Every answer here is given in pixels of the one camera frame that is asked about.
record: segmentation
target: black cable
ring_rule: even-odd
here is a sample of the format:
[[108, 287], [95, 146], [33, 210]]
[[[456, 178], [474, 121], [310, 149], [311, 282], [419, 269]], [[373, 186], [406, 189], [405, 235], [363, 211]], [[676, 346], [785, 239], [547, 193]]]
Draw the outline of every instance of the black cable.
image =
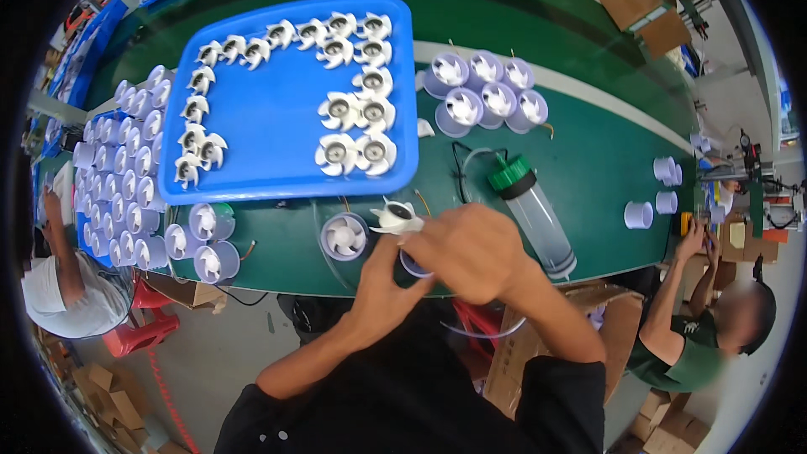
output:
[[263, 293], [263, 294], [261, 295], [261, 297], [260, 297], [260, 298], [258, 298], [256, 301], [254, 301], [254, 302], [252, 302], [252, 303], [247, 303], [247, 302], [245, 302], [245, 301], [241, 300], [240, 298], [238, 298], [236, 295], [234, 295], [234, 294], [230, 293], [229, 291], [227, 291], [227, 289], [222, 289], [222, 288], [221, 288], [221, 287], [219, 287], [219, 285], [217, 285], [217, 284], [214, 284], [214, 286], [216, 287], [216, 289], [218, 289], [218, 290], [219, 290], [219, 291], [221, 291], [222, 293], [226, 293], [228, 297], [230, 297], [230, 298], [232, 298], [233, 300], [237, 301], [237, 302], [238, 302], [238, 303], [240, 303], [242, 306], [247, 306], [247, 307], [256, 306], [257, 304], [261, 303], [261, 301], [263, 301], [263, 299], [264, 299], [264, 298], [266, 298], [266, 296], [269, 294], [269, 292], [267, 291], [266, 293]]

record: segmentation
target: concrete floor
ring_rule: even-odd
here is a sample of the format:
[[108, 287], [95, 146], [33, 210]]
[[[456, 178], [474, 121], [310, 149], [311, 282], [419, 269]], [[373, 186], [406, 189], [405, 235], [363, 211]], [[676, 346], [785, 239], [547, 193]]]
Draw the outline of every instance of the concrete floor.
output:
[[[262, 293], [234, 290], [238, 298], [251, 302]], [[299, 345], [299, 338], [270, 293], [256, 306], [242, 306], [232, 298], [217, 315], [211, 309], [190, 311], [181, 306], [164, 307], [179, 316], [180, 327], [155, 349], [163, 381], [177, 412], [198, 449], [213, 452], [221, 423], [257, 374]], [[269, 332], [271, 316], [274, 333]], [[115, 362], [101, 338], [74, 341], [85, 364]], [[182, 436], [160, 395], [145, 351], [121, 358], [120, 363], [136, 374], [154, 413], [171, 438], [182, 444]]]

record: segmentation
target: blue plastic tray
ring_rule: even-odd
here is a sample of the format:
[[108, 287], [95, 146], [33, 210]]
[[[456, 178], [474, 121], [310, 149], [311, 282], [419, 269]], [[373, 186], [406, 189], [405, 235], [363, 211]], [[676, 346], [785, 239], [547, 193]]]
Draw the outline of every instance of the blue plastic tray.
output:
[[[218, 62], [213, 71], [216, 83], [207, 93], [210, 114], [202, 125], [207, 134], [220, 135], [229, 148], [224, 164], [210, 172], [199, 169], [199, 184], [187, 191], [174, 182], [174, 161], [182, 153], [177, 143], [185, 132], [180, 116], [191, 90], [185, 86], [190, 73], [200, 67], [198, 50], [212, 40], [224, 42], [227, 35], [263, 37], [266, 26], [281, 20], [292, 24], [312, 17], [325, 21], [331, 11], [353, 13], [360, 20], [369, 11], [389, 15], [392, 60], [387, 65], [394, 81], [390, 103], [396, 106], [396, 121], [387, 132], [397, 146], [395, 165], [377, 178], [355, 168], [347, 177], [326, 176], [314, 162], [319, 139], [334, 130], [325, 128], [317, 114], [328, 92], [358, 90], [351, 84], [361, 73], [352, 61], [332, 70], [316, 59], [316, 49], [297, 49], [293, 42], [285, 50], [272, 51], [267, 63], [254, 71], [235, 62]], [[358, 42], [356, 36], [351, 42]], [[357, 138], [362, 130], [353, 127], [348, 135]], [[243, 201], [267, 198], [328, 197], [392, 193], [405, 186], [417, 170], [417, 107], [415, 65], [412, 57], [411, 13], [401, 0], [300, 0], [219, 21], [199, 30], [182, 52], [177, 76], [166, 111], [164, 143], [157, 174], [160, 193], [172, 206], [204, 201]]]

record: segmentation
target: red plastic stool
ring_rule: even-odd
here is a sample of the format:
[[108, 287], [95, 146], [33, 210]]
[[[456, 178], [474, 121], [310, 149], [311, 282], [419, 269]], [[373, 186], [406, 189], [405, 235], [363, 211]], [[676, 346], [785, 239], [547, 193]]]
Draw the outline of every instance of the red plastic stool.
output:
[[142, 348], [153, 348], [179, 328], [179, 318], [176, 315], [165, 315], [159, 308], [149, 310], [154, 314], [154, 321], [149, 324], [137, 328], [121, 324], [102, 337], [106, 348], [114, 357], [120, 358]]

